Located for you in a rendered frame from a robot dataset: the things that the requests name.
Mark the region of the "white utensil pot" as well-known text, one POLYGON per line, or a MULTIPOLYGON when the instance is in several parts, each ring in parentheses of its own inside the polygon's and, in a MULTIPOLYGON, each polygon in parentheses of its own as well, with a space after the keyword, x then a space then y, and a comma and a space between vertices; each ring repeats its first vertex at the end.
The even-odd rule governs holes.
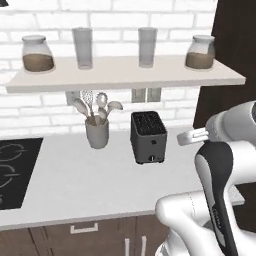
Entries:
POLYGON ((104 124, 92 125, 88 120, 85 121, 86 136, 93 149, 104 148, 109 141, 109 122, 104 124))

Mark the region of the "clear drinking glass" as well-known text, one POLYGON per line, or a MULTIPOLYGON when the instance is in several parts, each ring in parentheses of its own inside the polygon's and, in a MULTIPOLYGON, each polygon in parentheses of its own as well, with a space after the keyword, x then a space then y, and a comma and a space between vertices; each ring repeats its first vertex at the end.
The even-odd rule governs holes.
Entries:
POLYGON ((154 64, 157 32, 158 29, 154 27, 141 27, 138 29, 140 67, 151 68, 154 64))
POLYGON ((73 28, 72 36, 76 58, 80 69, 91 69, 92 60, 92 30, 90 28, 73 28))

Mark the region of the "grey wall socket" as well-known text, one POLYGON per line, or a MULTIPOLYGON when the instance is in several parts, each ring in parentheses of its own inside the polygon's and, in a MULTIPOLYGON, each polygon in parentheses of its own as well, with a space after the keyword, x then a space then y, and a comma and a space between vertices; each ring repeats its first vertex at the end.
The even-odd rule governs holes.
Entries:
POLYGON ((146 89, 133 89, 132 90, 132 103, 144 103, 146 98, 146 89))
POLYGON ((147 92, 148 102, 160 102, 161 101, 161 89, 160 88, 149 88, 147 92))

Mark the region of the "glass jar with brown filling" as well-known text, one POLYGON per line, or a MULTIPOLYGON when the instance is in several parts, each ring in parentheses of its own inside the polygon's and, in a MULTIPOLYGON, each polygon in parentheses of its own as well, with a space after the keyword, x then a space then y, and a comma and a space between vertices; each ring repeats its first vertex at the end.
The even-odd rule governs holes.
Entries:
POLYGON ((22 42, 22 60, 26 71, 41 73, 48 72, 55 67, 54 58, 45 36, 23 36, 22 42))
POLYGON ((194 35, 187 51, 185 66, 191 69, 211 69, 215 59, 215 37, 210 35, 194 35))

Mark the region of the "brown cupboard door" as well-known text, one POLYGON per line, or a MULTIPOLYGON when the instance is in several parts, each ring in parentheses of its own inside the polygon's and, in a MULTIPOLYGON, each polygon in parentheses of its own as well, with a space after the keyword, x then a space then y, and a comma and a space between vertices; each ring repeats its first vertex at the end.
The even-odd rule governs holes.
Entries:
POLYGON ((155 256, 158 247, 164 242, 168 228, 161 224, 155 215, 136 218, 134 256, 141 256, 141 237, 147 237, 146 255, 155 256))
POLYGON ((49 256, 125 256, 124 239, 130 239, 130 254, 134 255, 134 236, 124 235, 108 240, 106 237, 92 240, 90 238, 74 238, 45 240, 49 256))

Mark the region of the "white wall shelf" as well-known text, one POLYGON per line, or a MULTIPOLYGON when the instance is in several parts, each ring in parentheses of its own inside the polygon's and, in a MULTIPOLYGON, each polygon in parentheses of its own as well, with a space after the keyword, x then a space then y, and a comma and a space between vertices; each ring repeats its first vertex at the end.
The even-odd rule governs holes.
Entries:
POLYGON ((9 93, 36 93, 79 90, 142 89, 184 86, 243 85, 246 78, 216 61, 209 70, 184 66, 180 55, 157 56, 154 66, 141 68, 135 56, 97 57, 93 67, 81 70, 73 57, 55 60, 55 69, 46 73, 20 70, 6 84, 9 93))

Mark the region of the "pale wooden spoon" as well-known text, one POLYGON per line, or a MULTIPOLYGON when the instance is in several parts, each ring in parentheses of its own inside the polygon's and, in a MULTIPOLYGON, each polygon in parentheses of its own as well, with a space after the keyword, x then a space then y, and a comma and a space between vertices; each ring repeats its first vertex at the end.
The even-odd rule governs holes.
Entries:
POLYGON ((87 109, 85 103, 80 98, 76 98, 73 101, 73 105, 75 106, 75 108, 77 109, 77 111, 79 113, 83 114, 86 117, 87 122, 91 122, 90 116, 88 113, 88 109, 87 109))
POLYGON ((119 101, 111 101, 107 104, 107 114, 110 114, 112 110, 122 110, 123 105, 119 101))

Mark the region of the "black hob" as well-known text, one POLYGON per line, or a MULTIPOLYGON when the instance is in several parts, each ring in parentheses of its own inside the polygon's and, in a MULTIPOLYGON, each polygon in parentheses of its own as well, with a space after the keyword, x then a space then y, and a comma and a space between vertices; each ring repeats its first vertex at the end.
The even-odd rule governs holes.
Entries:
POLYGON ((22 207, 42 138, 0 140, 0 211, 22 207))

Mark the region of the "pale slotted spatula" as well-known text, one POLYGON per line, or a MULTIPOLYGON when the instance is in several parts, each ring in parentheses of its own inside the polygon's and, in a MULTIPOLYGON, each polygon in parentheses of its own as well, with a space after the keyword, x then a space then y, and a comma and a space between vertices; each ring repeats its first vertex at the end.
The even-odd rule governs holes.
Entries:
POLYGON ((83 90, 82 91, 82 98, 83 98, 85 104, 89 107, 92 122, 95 122, 95 116, 94 116, 94 112, 93 112, 93 108, 92 108, 93 92, 83 90))

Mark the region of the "pale round ladle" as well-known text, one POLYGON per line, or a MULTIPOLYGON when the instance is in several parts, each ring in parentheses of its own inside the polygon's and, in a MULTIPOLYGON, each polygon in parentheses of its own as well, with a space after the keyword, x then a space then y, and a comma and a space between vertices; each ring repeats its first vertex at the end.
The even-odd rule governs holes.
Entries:
POLYGON ((107 118, 107 111, 105 109, 107 105, 107 95, 104 92, 100 92, 96 96, 96 103, 98 105, 98 114, 101 118, 101 123, 104 124, 107 118))

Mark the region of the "dark brown tall cabinet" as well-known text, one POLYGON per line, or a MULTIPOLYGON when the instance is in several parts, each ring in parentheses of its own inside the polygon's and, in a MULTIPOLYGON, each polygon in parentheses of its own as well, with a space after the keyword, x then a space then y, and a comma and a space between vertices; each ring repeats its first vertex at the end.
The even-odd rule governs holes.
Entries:
POLYGON ((244 85, 202 86, 194 128, 219 112, 256 100, 256 0, 218 0, 212 35, 215 58, 243 75, 244 85))

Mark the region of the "dark grey toaster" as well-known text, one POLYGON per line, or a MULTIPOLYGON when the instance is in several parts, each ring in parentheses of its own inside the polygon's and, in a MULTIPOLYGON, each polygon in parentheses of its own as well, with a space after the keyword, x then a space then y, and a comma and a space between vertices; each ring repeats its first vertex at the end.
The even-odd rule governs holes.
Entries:
POLYGON ((130 142, 138 164, 165 160, 167 130, 156 111, 131 114, 130 142))

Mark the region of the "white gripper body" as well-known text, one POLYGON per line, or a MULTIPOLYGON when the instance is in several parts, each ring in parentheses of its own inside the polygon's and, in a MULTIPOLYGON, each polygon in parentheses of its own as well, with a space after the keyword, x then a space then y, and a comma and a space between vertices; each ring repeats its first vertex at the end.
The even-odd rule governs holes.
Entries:
POLYGON ((180 146, 199 143, 207 139, 208 131, 205 128, 190 130, 177 135, 177 141, 180 146))

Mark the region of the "brown drawer front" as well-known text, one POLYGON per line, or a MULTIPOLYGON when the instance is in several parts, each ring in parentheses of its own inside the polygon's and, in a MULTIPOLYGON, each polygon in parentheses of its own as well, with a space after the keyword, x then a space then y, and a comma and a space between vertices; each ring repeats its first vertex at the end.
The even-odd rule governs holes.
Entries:
POLYGON ((59 239, 61 237, 79 236, 79 235, 89 235, 89 234, 110 234, 113 236, 119 236, 123 234, 132 234, 135 228, 135 218, 134 217, 124 217, 116 219, 105 219, 87 222, 75 222, 59 225, 44 225, 41 227, 31 228, 30 231, 35 237, 42 237, 45 239, 59 239), (94 222, 99 224, 99 231, 84 234, 74 234, 70 233, 70 226, 77 225, 81 227, 90 227, 94 222))

